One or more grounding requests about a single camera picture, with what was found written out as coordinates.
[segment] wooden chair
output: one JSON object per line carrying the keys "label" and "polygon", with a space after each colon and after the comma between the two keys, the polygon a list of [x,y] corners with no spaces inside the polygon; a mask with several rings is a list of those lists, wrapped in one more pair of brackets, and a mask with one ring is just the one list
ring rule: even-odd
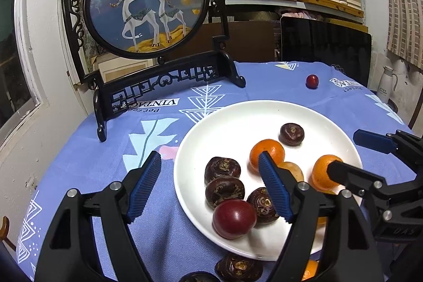
{"label": "wooden chair", "polygon": [[[274,57],[274,29],[267,21],[229,22],[231,38],[224,49],[238,62],[271,62]],[[203,24],[194,37],[181,47],[169,52],[166,60],[187,57],[212,50],[212,36],[222,34],[220,23]]]}
{"label": "wooden chair", "polygon": [[10,255],[4,244],[6,243],[12,250],[16,251],[16,246],[7,238],[9,225],[9,219],[4,216],[3,225],[0,229],[0,279],[2,282],[31,282]]}

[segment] black wooden frame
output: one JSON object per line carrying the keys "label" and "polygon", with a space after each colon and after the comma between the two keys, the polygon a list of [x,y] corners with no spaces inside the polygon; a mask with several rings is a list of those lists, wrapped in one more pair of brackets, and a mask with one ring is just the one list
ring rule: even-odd
{"label": "black wooden frame", "polygon": [[[213,50],[203,52],[189,57],[179,58],[173,61],[166,61],[166,54],[175,47],[186,43],[190,37],[202,25],[209,6],[215,14],[220,16],[222,34],[211,38]],[[106,121],[118,116],[131,107],[135,107],[139,99],[148,92],[153,91],[156,86],[164,87],[174,81],[196,80],[211,81],[213,79],[226,77],[239,87],[245,87],[245,79],[239,76],[231,57],[223,51],[225,40],[229,39],[228,18],[226,16],[225,0],[205,0],[200,18],[187,37],[179,43],[163,49],[157,53],[142,54],[142,57],[151,59],[157,57],[159,65],[132,73],[128,76],[104,82],[99,71],[85,74],[79,56],[79,49],[84,44],[84,31],[82,29],[79,0],[62,0],[63,19],[66,36],[69,43],[73,63],[75,64],[78,77],[82,84],[87,83],[91,90],[94,90],[94,113],[97,120],[97,135],[100,141],[107,138]],[[87,28],[92,37],[111,53],[124,56],[130,59],[139,59],[139,53],[130,54],[110,45],[104,45],[104,40],[96,35],[94,26],[85,14]]]}
{"label": "black wooden frame", "polygon": [[184,45],[186,42],[188,42],[194,35],[195,33],[198,31],[198,29],[200,29],[202,23],[204,22],[204,19],[206,18],[207,15],[207,11],[209,8],[209,0],[202,0],[202,4],[201,4],[201,10],[200,10],[200,15],[197,19],[197,21],[195,22],[194,26],[191,28],[190,32],[179,42],[177,42],[176,44],[166,47],[166,48],[162,48],[158,51],[154,51],[151,53],[137,53],[137,52],[129,52],[127,50],[123,50],[123,49],[119,49],[115,46],[113,46],[112,44],[110,44],[109,42],[107,42],[96,30],[92,20],[91,20],[91,16],[90,16],[90,1],[91,0],[84,0],[84,5],[83,5],[83,16],[84,16],[84,20],[85,20],[85,25],[87,26],[88,31],[90,32],[90,35],[93,37],[93,39],[99,43],[102,47],[104,47],[105,49],[107,49],[109,52],[113,52],[113,54],[118,55],[120,57],[124,57],[127,59],[139,59],[140,55],[142,55],[142,58],[144,59],[154,59],[154,58],[159,58],[160,56],[166,54],[169,51],[172,51],[173,49],[176,49],[176,47],[179,47],[181,45]]}

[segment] window frame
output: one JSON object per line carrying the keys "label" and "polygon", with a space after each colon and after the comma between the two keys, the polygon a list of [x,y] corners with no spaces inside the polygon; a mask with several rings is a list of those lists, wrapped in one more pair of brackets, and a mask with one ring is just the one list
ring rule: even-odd
{"label": "window frame", "polygon": [[35,83],[34,71],[30,63],[29,32],[26,21],[26,0],[14,0],[13,24],[18,57],[31,98],[16,111],[0,128],[0,146],[33,110],[41,104],[40,92]]}

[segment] dark brown water chestnut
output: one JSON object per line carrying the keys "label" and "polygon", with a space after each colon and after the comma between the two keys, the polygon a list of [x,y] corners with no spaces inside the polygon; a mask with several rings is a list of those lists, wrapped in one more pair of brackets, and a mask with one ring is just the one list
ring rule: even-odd
{"label": "dark brown water chestnut", "polygon": [[280,140],[288,146],[298,146],[304,140],[304,129],[296,123],[285,123],[281,127]]}
{"label": "dark brown water chestnut", "polygon": [[219,279],[206,271],[196,271],[181,277],[179,282],[220,282]]}
{"label": "dark brown water chestnut", "polygon": [[204,181],[208,184],[210,181],[218,177],[233,176],[239,177],[241,174],[241,166],[231,158],[213,157],[206,165],[204,172]]}
{"label": "dark brown water chestnut", "polygon": [[226,282],[255,282],[263,274],[263,264],[258,260],[228,253],[217,262],[214,271]]}
{"label": "dark brown water chestnut", "polygon": [[226,199],[243,200],[244,196],[244,184],[236,177],[219,177],[212,180],[206,187],[206,200],[213,208]]}
{"label": "dark brown water chestnut", "polygon": [[258,224],[270,224],[279,218],[266,188],[255,189],[247,198],[247,202],[254,207]]}

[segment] curtain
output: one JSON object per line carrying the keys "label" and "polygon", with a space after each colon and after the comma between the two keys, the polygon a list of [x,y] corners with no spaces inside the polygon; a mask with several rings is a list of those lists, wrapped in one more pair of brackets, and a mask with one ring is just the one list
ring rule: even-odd
{"label": "curtain", "polygon": [[423,68],[423,0],[389,0],[387,49]]}

